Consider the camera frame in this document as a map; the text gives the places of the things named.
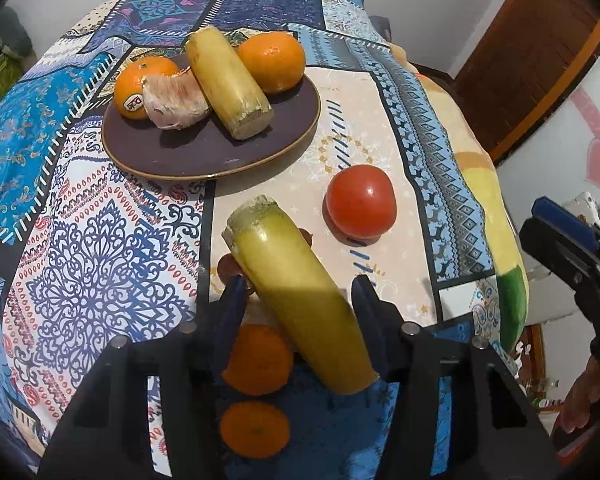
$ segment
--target screw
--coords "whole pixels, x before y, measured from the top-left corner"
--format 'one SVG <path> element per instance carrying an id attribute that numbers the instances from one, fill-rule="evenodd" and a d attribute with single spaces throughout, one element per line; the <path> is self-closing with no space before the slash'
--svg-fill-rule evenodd
<path id="1" fill-rule="evenodd" d="M 197 328 L 194 321 L 183 321 L 178 327 L 183 334 L 193 334 Z"/>
<path id="2" fill-rule="evenodd" d="M 418 335 L 420 333 L 420 325 L 413 321 L 407 321 L 403 324 L 401 330 L 405 335 Z"/>
<path id="3" fill-rule="evenodd" d="M 113 348 L 120 349 L 126 345 L 127 341 L 129 341 L 129 338 L 126 335 L 117 335 L 111 340 L 110 344 L 113 346 Z"/>
<path id="4" fill-rule="evenodd" d="M 471 338 L 471 344 L 474 345 L 478 350 L 485 350 L 489 347 L 489 341 L 487 338 L 481 335 L 475 335 Z"/>

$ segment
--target human hand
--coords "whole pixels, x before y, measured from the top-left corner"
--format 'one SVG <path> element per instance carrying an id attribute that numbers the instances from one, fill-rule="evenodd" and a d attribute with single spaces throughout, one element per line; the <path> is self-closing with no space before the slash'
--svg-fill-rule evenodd
<path id="1" fill-rule="evenodd" d="M 584 372 L 576 379 L 564 400 L 557 423 L 567 433 L 584 428 L 590 406 L 600 400 L 600 363 L 591 356 Z"/>

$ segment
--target red tomato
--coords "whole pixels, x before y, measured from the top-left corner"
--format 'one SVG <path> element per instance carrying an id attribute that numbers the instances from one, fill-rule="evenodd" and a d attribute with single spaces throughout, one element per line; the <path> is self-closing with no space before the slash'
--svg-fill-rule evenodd
<path id="1" fill-rule="evenodd" d="M 394 186 L 384 171 L 361 164 L 331 179 L 327 212 L 336 227 L 350 238 L 376 238 L 395 223 Z"/>

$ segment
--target peeled sugarcane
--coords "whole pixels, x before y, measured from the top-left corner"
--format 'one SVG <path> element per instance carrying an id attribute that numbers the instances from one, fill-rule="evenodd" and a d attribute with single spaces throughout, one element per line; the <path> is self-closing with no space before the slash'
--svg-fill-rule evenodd
<path id="1" fill-rule="evenodd" d="M 222 32 L 198 30 L 185 49 L 206 98 L 234 139 L 248 139 L 269 125 L 269 101 Z"/>
<path id="2" fill-rule="evenodd" d="M 260 195 L 241 205 L 222 238 L 325 386 L 354 394 L 378 378 L 352 309 L 275 201 Z"/>

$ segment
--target blanket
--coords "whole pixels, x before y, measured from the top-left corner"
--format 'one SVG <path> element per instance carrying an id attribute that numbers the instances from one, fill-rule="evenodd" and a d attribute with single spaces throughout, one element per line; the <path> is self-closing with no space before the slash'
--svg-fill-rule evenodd
<path id="1" fill-rule="evenodd" d="M 214 25 L 238 44 L 284 30 L 320 94 L 299 155 L 206 182 L 117 168 L 100 139 L 116 77 L 143 56 L 175 56 Z M 374 244 L 337 240 L 322 219 L 331 177 L 353 164 L 389 175 L 396 225 Z M 437 336 L 486 336 L 506 358 L 526 315 L 526 280 L 493 165 L 453 100 L 406 70 L 363 0 L 111 0 L 60 38 L 0 103 L 0 428 L 35 468 L 76 388 L 117 334 L 164 336 L 222 293 L 219 233 L 234 208 L 272 196 L 314 236 L 339 287 L 369 275 L 381 299 Z M 252 301 L 246 319 L 275 323 Z M 224 386 L 221 413 L 235 401 Z M 372 478 L 397 393 L 378 381 L 328 392 L 303 365 L 272 400 L 290 418 L 281 453 L 227 451 L 230 480 Z M 157 380 L 148 388 L 155 468 L 169 474 Z M 450 381 L 441 380 L 432 474 L 448 462 Z"/>

